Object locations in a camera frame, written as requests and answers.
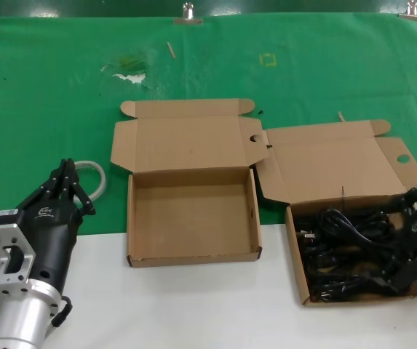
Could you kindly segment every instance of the green cloth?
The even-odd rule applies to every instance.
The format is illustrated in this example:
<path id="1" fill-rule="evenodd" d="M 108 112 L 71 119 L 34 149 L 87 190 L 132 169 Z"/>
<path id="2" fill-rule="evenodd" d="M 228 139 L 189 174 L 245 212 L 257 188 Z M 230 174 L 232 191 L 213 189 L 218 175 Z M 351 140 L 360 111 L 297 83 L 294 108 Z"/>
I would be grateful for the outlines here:
<path id="1" fill-rule="evenodd" d="M 176 59 L 167 47 L 170 42 Z M 115 73 L 146 73 L 142 84 Z M 245 97 L 265 128 L 386 119 L 417 158 L 417 22 L 380 14 L 0 19 L 0 209 L 61 158 L 108 176 L 81 234 L 126 229 L 127 173 L 110 163 L 124 100 Z M 80 172 L 88 192 L 98 176 Z M 261 205 L 263 224 L 284 221 Z"/>

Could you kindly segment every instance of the open cardboard box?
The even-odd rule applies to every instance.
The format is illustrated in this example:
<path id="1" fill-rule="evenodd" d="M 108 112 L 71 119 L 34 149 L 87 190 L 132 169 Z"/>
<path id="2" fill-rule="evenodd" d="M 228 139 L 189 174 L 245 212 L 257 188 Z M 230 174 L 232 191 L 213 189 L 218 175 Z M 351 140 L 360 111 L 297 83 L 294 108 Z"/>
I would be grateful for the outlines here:
<path id="1" fill-rule="evenodd" d="M 132 172 L 132 267 L 257 260 L 260 221 L 250 165 L 268 156 L 252 100 L 124 102 L 111 162 Z"/>
<path id="2" fill-rule="evenodd" d="M 268 129 L 269 157 L 255 167 L 263 196 L 289 205 L 286 230 L 302 304 L 310 299 L 294 219 L 328 207 L 359 209 L 387 202 L 417 186 L 417 162 L 400 138 L 379 137 L 384 120 Z M 417 296 L 417 283 L 406 297 Z M 398 298 L 362 297 L 358 302 Z"/>

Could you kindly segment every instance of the white cable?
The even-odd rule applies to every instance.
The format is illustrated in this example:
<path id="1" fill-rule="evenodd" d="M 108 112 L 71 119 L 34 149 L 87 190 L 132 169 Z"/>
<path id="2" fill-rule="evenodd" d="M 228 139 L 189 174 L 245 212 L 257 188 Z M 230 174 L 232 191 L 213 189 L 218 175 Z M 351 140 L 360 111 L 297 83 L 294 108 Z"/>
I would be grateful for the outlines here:
<path id="1" fill-rule="evenodd" d="M 76 169 L 96 169 L 100 174 L 100 185 L 98 186 L 97 190 L 95 190 L 91 195 L 89 195 L 90 200 L 95 201 L 105 192 L 105 171 L 103 171 L 102 167 L 94 161 L 77 161 L 74 164 L 76 165 Z M 76 204 L 80 204 L 80 200 L 77 196 L 74 196 L 74 202 Z"/>

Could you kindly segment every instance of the label sticker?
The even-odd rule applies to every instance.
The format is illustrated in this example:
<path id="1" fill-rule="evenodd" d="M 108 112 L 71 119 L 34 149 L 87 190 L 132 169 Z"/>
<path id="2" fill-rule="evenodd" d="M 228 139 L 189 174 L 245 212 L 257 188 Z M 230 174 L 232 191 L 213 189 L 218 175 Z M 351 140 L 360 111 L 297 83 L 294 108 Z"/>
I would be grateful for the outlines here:
<path id="1" fill-rule="evenodd" d="M 0 216 L 11 216 L 13 214 L 17 214 L 18 212 L 18 209 L 5 209 L 4 211 L 0 211 Z"/>

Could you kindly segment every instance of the white table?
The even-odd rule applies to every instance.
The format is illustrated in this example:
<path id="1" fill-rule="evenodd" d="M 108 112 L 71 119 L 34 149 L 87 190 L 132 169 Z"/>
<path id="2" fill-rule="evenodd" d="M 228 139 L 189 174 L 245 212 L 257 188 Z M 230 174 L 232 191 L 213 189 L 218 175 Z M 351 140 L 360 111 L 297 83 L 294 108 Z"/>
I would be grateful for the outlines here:
<path id="1" fill-rule="evenodd" d="M 304 308 L 283 225 L 257 262 L 132 269 L 125 235 L 81 236 L 74 309 L 45 349 L 417 348 L 417 300 Z"/>

